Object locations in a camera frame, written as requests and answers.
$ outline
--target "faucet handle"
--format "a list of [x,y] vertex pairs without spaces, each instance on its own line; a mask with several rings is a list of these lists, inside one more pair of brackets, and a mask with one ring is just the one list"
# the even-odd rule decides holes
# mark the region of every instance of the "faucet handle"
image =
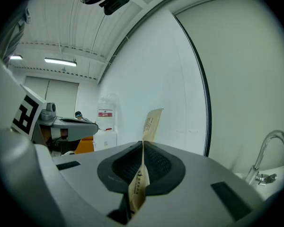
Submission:
[[259,181],[258,185],[265,186],[267,183],[273,183],[276,180],[276,174],[258,174],[255,180]]

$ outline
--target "sink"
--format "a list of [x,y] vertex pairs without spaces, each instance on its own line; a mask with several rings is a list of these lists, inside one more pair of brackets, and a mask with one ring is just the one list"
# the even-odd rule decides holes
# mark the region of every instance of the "sink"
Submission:
[[[258,185],[258,181],[254,181],[251,185],[259,193],[263,200],[266,200],[272,194],[280,191],[284,187],[284,166],[269,169],[266,171],[260,171],[260,174],[272,175],[274,173],[276,173],[277,177],[276,181],[274,181],[273,183],[268,183],[267,185],[262,186]],[[247,174],[242,173],[235,173],[235,175],[237,175],[241,179],[245,179],[245,177],[247,176]]]

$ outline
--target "orange chair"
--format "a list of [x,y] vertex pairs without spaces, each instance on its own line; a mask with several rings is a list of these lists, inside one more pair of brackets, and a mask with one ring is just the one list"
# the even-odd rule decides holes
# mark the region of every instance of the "orange chair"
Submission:
[[75,150],[75,154],[93,152],[94,151],[93,139],[94,139],[93,136],[81,139],[79,145],[77,146],[77,149]]

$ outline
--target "red label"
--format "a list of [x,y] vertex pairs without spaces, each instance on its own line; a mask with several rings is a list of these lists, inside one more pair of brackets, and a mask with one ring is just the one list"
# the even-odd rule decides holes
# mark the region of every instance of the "red label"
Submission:
[[113,117],[113,113],[98,113],[98,117]]

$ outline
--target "chrome faucet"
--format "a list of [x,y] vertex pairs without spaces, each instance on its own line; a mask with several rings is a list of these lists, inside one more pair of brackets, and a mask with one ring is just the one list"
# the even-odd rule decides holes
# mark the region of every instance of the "chrome faucet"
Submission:
[[260,183],[261,183],[261,181],[262,181],[263,179],[267,179],[267,182],[264,182],[265,184],[266,184],[266,183],[271,183],[271,182],[273,182],[273,181],[276,180],[276,174],[273,174],[273,175],[271,175],[271,176],[267,176],[267,175],[266,175],[265,177],[263,177],[262,174],[259,174],[259,168],[260,168],[260,164],[261,164],[261,161],[262,161],[262,159],[263,159],[263,156],[264,156],[264,154],[265,154],[265,150],[266,150],[266,148],[267,148],[267,146],[268,146],[268,143],[269,143],[270,140],[272,140],[273,138],[278,138],[278,139],[280,139],[280,140],[283,142],[283,144],[284,144],[284,132],[283,132],[283,131],[280,131],[280,130],[271,131],[271,132],[266,136],[266,138],[264,139],[264,141],[263,141],[263,143],[262,143],[262,146],[261,146],[260,153],[259,153],[259,155],[258,155],[258,157],[257,157],[257,161],[256,161],[256,163],[255,163],[253,166],[251,166],[251,169],[250,169],[248,175],[247,175],[246,178],[245,178],[245,181],[246,181],[249,185],[251,185],[254,180],[258,180],[258,181],[260,181]]

